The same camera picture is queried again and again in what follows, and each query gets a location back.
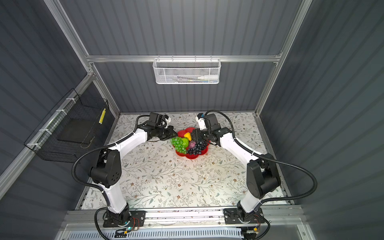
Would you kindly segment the dark purple fake grapes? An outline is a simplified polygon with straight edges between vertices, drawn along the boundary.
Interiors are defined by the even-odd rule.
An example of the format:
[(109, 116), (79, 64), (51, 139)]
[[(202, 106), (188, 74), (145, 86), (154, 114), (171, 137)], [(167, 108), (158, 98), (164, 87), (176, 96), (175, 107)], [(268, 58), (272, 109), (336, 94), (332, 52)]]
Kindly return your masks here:
[(194, 149), (187, 149), (187, 154), (192, 156), (202, 155), (203, 151), (205, 151), (208, 147), (208, 142), (205, 140), (195, 141), (196, 147)]

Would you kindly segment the green fake grapes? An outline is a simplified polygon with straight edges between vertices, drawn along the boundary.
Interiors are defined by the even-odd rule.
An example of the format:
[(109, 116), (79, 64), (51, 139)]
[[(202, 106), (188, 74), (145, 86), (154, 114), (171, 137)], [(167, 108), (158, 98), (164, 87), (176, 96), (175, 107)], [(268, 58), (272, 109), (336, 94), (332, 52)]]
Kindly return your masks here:
[(187, 153), (187, 148), (182, 147), (181, 137), (171, 139), (171, 144), (174, 146), (177, 153), (184, 155)]

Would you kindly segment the red flower-shaped fruit bowl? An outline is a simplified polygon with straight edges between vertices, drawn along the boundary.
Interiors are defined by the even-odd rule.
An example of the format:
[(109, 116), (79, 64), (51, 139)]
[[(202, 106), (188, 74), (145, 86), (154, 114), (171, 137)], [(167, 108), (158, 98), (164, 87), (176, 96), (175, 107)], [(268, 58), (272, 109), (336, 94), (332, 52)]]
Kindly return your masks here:
[[(184, 134), (186, 133), (186, 132), (189, 132), (189, 133), (191, 133), (191, 135), (192, 135), (192, 131), (194, 130), (195, 128), (193, 128), (193, 127), (189, 127), (189, 128), (186, 128), (185, 130), (181, 130), (181, 131), (179, 131), (178, 132), (178, 137), (181, 137), (181, 138), (183, 138), (183, 136), (184, 136)], [(205, 150), (205, 151), (203, 151), (203, 154), (202, 155), (197, 155), (197, 156), (192, 156), (192, 155), (188, 155), (188, 154), (179, 154), (179, 153), (177, 153), (176, 152), (176, 150), (175, 150), (175, 152), (176, 152), (176, 154), (178, 155), (178, 156), (181, 156), (181, 157), (186, 157), (186, 158), (188, 158), (188, 159), (190, 159), (190, 160), (193, 160), (193, 159), (196, 159), (196, 158), (198, 158), (199, 156), (203, 156), (203, 155), (205, 155), (207, 152), (208, 152), (208, 149), (209, 149), (209, 147), (207, 147), (207, 149)]]

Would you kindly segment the yellow fake lemon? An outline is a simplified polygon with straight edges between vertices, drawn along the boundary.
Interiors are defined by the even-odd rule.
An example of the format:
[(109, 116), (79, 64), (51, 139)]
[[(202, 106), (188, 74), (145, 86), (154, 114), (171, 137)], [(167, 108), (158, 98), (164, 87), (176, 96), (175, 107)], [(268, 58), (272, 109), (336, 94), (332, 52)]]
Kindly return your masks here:
[(191, 133), (189, 132), (186, 132), (183, 137), (187, 138), (189, 141), (192, 141), (192, 136), (191, 136)]

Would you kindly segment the purple fake fruit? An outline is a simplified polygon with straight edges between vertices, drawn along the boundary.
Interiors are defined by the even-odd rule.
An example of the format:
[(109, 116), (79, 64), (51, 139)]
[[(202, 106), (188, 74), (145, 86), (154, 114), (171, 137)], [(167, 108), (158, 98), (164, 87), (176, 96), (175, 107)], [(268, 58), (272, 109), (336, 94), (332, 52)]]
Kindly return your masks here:
[(189, 149), (194, 149), (196, 147), (196, 142), (195, 141), (190, 141), (189, 142)]

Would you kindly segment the green fake custard apple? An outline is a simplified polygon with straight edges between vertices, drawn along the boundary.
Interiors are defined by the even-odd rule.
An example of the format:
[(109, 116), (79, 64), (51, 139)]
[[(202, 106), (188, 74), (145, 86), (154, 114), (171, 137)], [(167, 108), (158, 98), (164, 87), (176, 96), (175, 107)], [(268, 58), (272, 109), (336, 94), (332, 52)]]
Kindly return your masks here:
[(189, 146), (190, 141), (188, 138), (181, 138), (181, 141), (182, 141), (183, 148), (187, 148)]

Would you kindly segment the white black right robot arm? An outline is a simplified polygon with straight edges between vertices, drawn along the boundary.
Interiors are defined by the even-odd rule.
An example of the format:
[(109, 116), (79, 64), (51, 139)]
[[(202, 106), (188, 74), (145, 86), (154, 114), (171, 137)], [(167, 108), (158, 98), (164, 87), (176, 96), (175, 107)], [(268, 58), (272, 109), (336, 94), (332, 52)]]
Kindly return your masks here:
[(192, 139), (215, 143), (235, 156), (246, 167), (247, 192), (237, 204), (239, 221), (246, 223), (262, 205), (265, 196), (281, 185), (281, 178), (277, 165), (264, 163), (263, 160), (270, 155), (262, 155), (244, 144), (228, 128), (222, 129), (195, 129)]

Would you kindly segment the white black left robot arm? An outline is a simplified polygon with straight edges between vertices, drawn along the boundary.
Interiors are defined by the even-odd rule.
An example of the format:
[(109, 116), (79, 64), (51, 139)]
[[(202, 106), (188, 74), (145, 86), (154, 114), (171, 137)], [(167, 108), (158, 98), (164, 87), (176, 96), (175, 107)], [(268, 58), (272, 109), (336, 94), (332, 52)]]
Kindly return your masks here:
[(99, 158), (91, 167), (90, 175), (93, 182), (101, 187), (101, 192), (107, 203), (109, 219), (113, 220), (115, 225), (125, 226), (132, 219), (129, 205), (120, 187), (121, 158), (153, 137), (160, 141), (166, 141), (177, 136), (178, 133), (173, 126), (160, 128), (142, 125), (110, 147), (100, 150)]

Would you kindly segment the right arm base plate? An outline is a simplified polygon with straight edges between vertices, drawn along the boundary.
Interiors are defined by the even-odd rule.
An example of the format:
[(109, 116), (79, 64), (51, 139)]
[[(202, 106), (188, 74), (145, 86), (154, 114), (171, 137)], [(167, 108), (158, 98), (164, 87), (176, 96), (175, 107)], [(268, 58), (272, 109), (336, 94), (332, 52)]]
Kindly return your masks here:
[(263, 219), (263, 210), (261, 208), (256, 211), (252, 211), (251, 213), (245, 213), (239, 209), (235, 208), (226, 208), (223, 209), (223, 214), (225, 218), (225, 223), (227, 225), (235, 225), (235, 224), (254, 224), (260, 225), (265, 223)]

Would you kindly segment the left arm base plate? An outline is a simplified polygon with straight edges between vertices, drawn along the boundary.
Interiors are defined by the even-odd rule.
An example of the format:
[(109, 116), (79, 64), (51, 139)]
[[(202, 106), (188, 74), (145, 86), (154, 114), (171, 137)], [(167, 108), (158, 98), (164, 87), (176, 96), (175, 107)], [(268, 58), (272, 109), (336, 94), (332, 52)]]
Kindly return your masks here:
[(146, 211), (125, 211), (120, 214), (107, 210), (103, 215), (104, 228), (143, 227), (146, 219)]

